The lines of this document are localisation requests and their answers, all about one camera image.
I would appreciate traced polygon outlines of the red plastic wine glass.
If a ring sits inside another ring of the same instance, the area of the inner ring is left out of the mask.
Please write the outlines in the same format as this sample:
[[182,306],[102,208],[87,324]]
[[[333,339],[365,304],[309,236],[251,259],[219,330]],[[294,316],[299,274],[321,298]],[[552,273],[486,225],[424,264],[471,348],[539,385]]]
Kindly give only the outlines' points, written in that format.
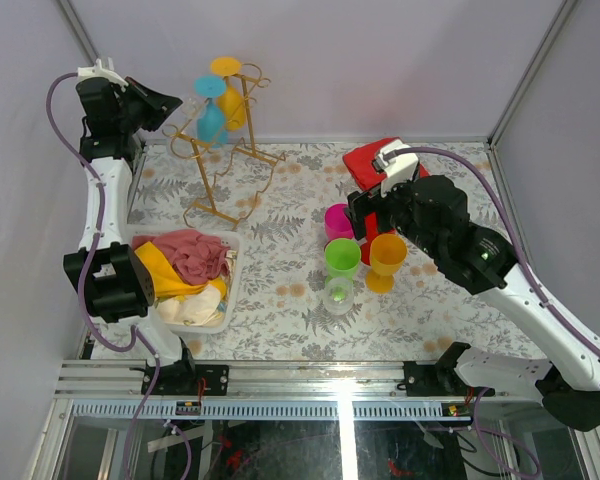
[[365,228],[366,234],[364,241],[360,246],[361,249],[361,261],[369,266],[370,265],[370,249],[373,240],[381,234],[378,230],[377,215],[375,213],[369,214],[365,217]]

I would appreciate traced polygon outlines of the magenta plastic wine glass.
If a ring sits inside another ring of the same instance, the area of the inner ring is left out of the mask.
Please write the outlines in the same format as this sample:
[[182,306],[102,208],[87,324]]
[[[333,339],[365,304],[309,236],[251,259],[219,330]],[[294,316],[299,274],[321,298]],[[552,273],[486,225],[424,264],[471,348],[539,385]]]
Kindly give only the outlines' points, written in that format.
[[330,206],[326,210],[324,215],[324,227],[328,241],[339,238],[354,238],[351,222],[345,215],[346,207],[346,204],[338,203]]

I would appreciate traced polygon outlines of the clear wine glass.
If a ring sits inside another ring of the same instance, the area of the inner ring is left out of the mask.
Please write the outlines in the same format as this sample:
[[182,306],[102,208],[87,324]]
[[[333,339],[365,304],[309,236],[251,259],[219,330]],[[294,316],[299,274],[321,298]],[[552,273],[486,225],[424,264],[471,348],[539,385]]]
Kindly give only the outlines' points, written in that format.
[[180,110],[186,119],[195,120],[204,110],[204,107],[204,100],[199,100],[196,97],[190,96],[183,100]]
[[354,307],[353,281],[346,277],[328,277],[320,294],[321,329],[333,335],[351,326]]

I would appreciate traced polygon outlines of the green plastic wine glass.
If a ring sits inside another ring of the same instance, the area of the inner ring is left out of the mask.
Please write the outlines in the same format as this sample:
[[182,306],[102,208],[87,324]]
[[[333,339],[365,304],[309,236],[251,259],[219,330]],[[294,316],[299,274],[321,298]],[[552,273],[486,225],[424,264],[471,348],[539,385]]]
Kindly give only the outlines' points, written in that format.
[[324,259],[327,270],[325,283],[334,278],[352,280],[361,262],[361,249],[352,239],[337,238],[327,244]]

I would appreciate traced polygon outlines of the teal plastic wine glass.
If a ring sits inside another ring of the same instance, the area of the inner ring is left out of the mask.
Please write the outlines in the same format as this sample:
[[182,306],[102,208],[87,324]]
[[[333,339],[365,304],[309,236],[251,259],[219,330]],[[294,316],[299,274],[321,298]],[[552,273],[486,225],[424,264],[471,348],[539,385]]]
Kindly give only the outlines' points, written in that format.
[[201,76],[194,82],[195,92],[205,99],[204,111],[196,122],[198,139],[212,147],[228,141],[226,116],[215,103],[226,89],[224,80],[215,75]]

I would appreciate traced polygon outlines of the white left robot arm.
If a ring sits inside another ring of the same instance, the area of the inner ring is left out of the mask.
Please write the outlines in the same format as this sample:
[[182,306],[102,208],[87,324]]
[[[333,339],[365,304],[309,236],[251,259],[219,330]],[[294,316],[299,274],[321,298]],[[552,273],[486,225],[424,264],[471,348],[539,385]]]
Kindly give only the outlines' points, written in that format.
[[157,130],[182,101],[107,69],[72,76],[84,116],[79,145],[70,151],[85,171],[88,197],[83,236],[77,251],[64,256],[64,272],[92,337],[113,352],[144,356],[144,394],[192,395],[199,371],[155,311],[154,282],[125,231],[134,137]]

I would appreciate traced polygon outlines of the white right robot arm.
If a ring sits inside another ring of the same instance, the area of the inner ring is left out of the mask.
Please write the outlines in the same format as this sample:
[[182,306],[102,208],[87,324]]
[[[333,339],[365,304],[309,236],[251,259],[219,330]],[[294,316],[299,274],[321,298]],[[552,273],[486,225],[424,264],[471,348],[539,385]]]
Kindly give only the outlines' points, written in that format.
[[[354,234],[366,232],[375,215],[380,232],[395,231],[427,254],[455,285],[498,309],[543,352],[542,359],[496,355],[455,342],[436,364],[436,382],[447,394],[466,387],[541,404],[562,424],[579,431],[600,426],[600,351],[593,353],[557,319],[566,308],[548,293],[537,293],[537,279],[525,271],[511,243],[473,223],[464,191],[441,175],[379,187],[347,197]],[[600,339],[583,335],[600,350]]]

